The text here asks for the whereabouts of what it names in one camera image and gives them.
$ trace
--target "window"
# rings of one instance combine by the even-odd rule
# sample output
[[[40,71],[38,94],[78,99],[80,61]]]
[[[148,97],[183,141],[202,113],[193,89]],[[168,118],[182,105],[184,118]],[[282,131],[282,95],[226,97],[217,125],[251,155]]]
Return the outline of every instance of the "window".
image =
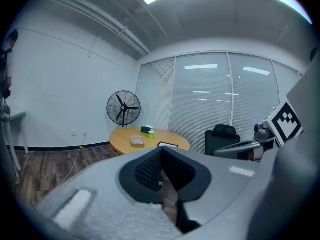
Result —
[[[255,124],[262,122],[279,104],[277,80],[270,60],[230,53],[233,74],[232,126],[241,141],[254,138]]]
[[[136,96],[141,113],[132,126],[151,125],[167,130],[171,108],[175,59],[165,59],[143,65],[140,70]]]
[[[231,76],[227,54],[176,58],[169,131],[190,142],[190,150],[205,152],[205,132],[230,124]]]
[[[300,80],[299,73],[293,69],[290,69],[284,65],[273,62],[276,78],[279,85],[280,101],[286,97],[288,92],[296,85]]]

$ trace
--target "desk leg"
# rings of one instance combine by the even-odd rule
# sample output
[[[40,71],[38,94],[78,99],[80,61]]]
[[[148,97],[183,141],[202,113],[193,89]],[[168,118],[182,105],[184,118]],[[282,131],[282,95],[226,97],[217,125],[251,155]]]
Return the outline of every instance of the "desk leg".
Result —
[[[25,115],[22,117],[21,132],[22,132],[25,153],[29,154],[29,149],[28,149],[28,145],[27,145],[27,137],[26,137]]]
[[[11,151],[11,154],[12,154],[16,169],[19,172],[21,172],[22,169],[21,169],[19,160],[17,158],[17,154],[16,154],[15,147],[14,147],[14,142],[12,141],[10,122],[6,122],[4,125],[5,125],[5,129],[6,129],[7,139],[8,139],[9,145],[10,145],[10,151]]]

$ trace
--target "green cup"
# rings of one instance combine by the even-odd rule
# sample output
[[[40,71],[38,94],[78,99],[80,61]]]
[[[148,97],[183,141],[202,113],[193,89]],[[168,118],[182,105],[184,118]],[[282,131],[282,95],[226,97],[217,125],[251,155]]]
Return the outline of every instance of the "green cup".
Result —
[[[153,139],[155,137],[155,132],[150,130],[149,131],[149,139]]]

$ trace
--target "black chair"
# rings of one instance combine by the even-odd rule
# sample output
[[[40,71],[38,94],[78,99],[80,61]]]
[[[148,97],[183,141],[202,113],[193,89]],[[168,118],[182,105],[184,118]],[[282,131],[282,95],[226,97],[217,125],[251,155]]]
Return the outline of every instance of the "black chair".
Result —
[[[207,130],[204,134],[204,154],[213,156],[217,149],[239,143],[241,138],[237,135],[236,129],[229,125],[217,124],[214,130]]]

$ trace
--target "wooden table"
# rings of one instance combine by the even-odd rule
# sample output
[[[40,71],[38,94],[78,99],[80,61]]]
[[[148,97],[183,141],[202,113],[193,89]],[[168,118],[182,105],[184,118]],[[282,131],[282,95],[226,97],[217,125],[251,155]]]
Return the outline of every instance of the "wooden table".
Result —
[[[159,142],[178,145],[180,149],[190,150],[189,141],[184,137],[166,130],[154,129],[154,138],[148,138],[147,133],[141,132],[141,127],[119,128],[111,132],[109,141],[112,148],[119,154],[128,154],[139,150],[154,148]],[[144,147],[131,146],[132,136],[142,136],[144,138]]]

